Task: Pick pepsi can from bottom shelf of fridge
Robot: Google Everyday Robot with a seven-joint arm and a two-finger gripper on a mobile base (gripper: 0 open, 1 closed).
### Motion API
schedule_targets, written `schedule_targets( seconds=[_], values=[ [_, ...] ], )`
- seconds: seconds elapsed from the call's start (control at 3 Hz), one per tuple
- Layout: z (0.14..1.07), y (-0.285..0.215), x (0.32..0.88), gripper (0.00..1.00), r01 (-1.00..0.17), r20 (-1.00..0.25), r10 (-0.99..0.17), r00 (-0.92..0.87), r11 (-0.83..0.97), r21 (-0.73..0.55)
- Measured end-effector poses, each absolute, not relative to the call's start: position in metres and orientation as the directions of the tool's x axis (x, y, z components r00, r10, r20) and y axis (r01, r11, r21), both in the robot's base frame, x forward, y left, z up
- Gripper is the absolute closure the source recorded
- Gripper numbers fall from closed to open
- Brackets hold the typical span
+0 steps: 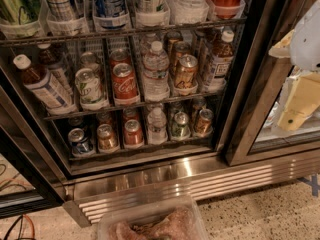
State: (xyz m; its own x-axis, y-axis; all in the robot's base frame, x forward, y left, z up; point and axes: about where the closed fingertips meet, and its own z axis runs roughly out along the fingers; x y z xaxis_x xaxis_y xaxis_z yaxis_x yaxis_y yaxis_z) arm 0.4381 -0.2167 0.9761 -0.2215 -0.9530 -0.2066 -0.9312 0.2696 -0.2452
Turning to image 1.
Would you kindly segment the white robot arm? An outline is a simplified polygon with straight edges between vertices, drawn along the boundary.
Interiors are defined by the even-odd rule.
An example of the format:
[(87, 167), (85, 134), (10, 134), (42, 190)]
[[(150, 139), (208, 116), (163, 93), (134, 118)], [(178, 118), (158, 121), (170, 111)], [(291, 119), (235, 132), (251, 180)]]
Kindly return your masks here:
[(280, 97), (276, 125), (293, 132), (320, 106), (320, 0), (268, 52), (272, 57), (289, 58), (302, 73), (286, 81)]

